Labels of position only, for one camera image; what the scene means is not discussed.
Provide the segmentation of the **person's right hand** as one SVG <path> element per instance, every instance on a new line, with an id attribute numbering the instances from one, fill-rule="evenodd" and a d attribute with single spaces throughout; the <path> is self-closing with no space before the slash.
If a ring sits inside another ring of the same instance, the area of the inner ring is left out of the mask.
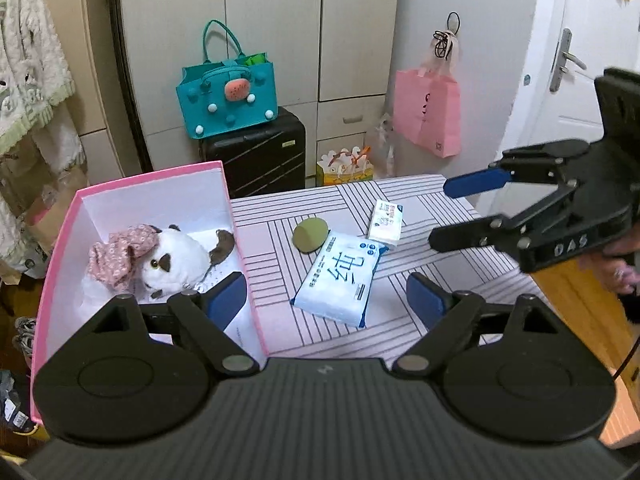
<path id="1" fill-rule="evenodd" d="M 625 257 L 639 250 L 639 227 L 605 248 L 582 255 L 578 263 L 590 270 L 601 285 L 616 295 L 630 295 L 639 284 L 639 272 Z"/>

